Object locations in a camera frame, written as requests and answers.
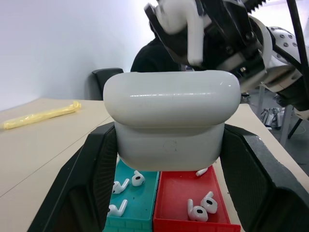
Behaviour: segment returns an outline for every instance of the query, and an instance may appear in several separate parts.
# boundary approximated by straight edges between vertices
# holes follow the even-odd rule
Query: person
[[[180,64],[174,62],[151,24],[150,29],[155,34],[155,38],[137,53],[131,67],[131,72],[155,73],[181,71]]]

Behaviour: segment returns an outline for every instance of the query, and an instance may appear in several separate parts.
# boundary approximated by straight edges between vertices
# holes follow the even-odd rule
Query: plastic bin
[[[116,168],[115,181],[123,184],[125,179],[130,183],[125,191],[112,194],[110,204],[119,208],[127,199],[127,207],[122,217],[107,217],[104,232],[151,232],[155,197],[157,192],[159,172],[140,172],[145,177],[141,186],[132,186],[134,170],[121,160]]]
[[[211,166],[205,174],[196,172],[162,172],[154,209],[154,232],[239,232],[240,225],[230,224],[217,178]],[[216,214],[207,222],[190,221],[187,201],[199,205],[212,191],[218,203]]]

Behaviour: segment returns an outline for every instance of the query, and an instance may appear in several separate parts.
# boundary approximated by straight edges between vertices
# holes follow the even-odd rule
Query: black chair
[[[124,71],[120,68],[98,69],[92,72],[97,79],[102,99],[103,99],[104,86],[107,80],[110,79],[112,76],[115,76],[116,74],[123,72]]]

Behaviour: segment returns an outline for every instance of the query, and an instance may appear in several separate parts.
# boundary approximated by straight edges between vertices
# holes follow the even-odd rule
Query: white earbud
[[[134,176],[132,176],[132,185],[141,186],[145,182],[145,177],[139,173],[139,171],[134,171]]]
[[[116,205],[110,204],[110,206],[108,206],[107,216],[121,217],[126,210],[126,205],[127,205],[127,200],[122,201],[119,209],[117,209]]]
[[[202,199],[201,206],[205,208],[208,213],[215,214],[218,209],[218,203],[212,197],[213,197],[213,192],[210,191]]]
[[[121,185],[119,183],[119,181],[114,181],[114,185],[112,186],[112,193],[113,194],[119,194],[119,193],[123,192],[127,188],[129,182],[130,182],[130,180],[126,179],[124,181],[124,183]]]
[[[193,200],[188,200],[188,216],[191,221],[207,221],[208,214],[206,210],[201,206],[193,207]]]
[[[203,175],[205,172],[207,172],[207,170],[208,170],[208,168],[204,168],[204,169],[202,169],[202,170],[199,170],[199,171],[197,171],[196,175],[197,175],[197,176],[201,176],[201,175]]]

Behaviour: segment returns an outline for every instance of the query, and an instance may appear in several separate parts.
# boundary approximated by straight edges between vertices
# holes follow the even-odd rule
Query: floor
[[[265,91],[263,109],[280,107],[273,97],[274,93],[270,91]],[[254,112],[256,112],[258,105],[258,90],[254,90],[250,93],[249,102],[250,107]],[[297,122],[298,117],[292,115],[291,124],[289,131],[293,128],[294,124]],[[281,132],[279,130],[273,130],[272,134],[279,140]],[[295,131],[291,139],[286,141],[285,145],[286,151],[292,156],[292,158],[298,163],[298,165],[304,170],[304,172],[309,176],[309,122],[302,121],[300,126]]]

